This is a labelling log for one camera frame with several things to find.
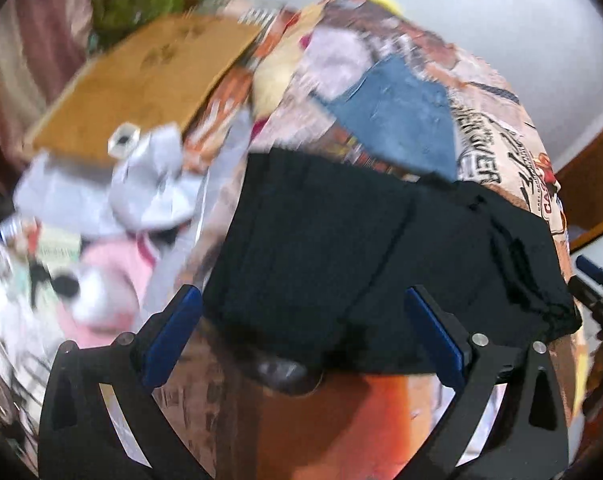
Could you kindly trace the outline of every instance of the metal nut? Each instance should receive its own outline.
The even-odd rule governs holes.
[[[537,354],[545,354],[546,353],[546,345],[541,341],[535,341],[533,343],[533,350],[537,352]]]
[[[472,342],[477,346],[486,346],[488,344],[488,337],[480,332],[472,335]]]
[[[122,332],[120,333],[120,335],[117,336],[117,344],[120,344],[122,346],[127,346],[130,345],[130,343],[133,342],[133,340],[135,339],[135,335],[132,332]]]

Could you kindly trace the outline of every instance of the white cloth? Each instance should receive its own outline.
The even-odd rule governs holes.
[[[435,399],[435,405],[433,406],[432,429],[435,428],[455,396],[455,390],[441,384],[437,376],[433,377],[433,388],[435,391],[435,395],[433,396]],[[477,429],[472,435],[468,447],[459,459],[457,465],[470,462],[474,458],[477,458],[481,453],[481,450],[484,449],[486,440],[488,440],[488,435],[490,434],[490,430],[492,430],[495,419],[497,418],[497,414],[499,413],[501,403],[504,400],[504,393],[505,384],[498,384],[493,388],[493,393],[488,400],[488,404],[486,404],[486,409],[484,410],[484,414],[481,416]]]
[[[13,200],[19,213],[86,238],[164,230],[192,217],[203,177],[182,172],[176,124],[149,132],[111,172],[35,157]]]
[[[320,97],[332,101],[372,66],[371,53],[358,32],[320,25],[312,31],[297,72],[312,82]]]
[[[147,319],[161,312],[174,291],[175,281],[179,272],[184,268],[188,256],[192,252],[202,226],[208,219],[213,205],[217,202],[220,190],[232,178],[237,166],[245,158],[250,143],[252,119],[246,108],[240,110],[230,127],[222,150],[213,160],[202,186],[198,199],[197,211],[190,227],[180,233],[173,248],[166,253],[155,266],[149,285],[146,288],[144,303],[140,309],[140,317],[133,327],[137,332]]]

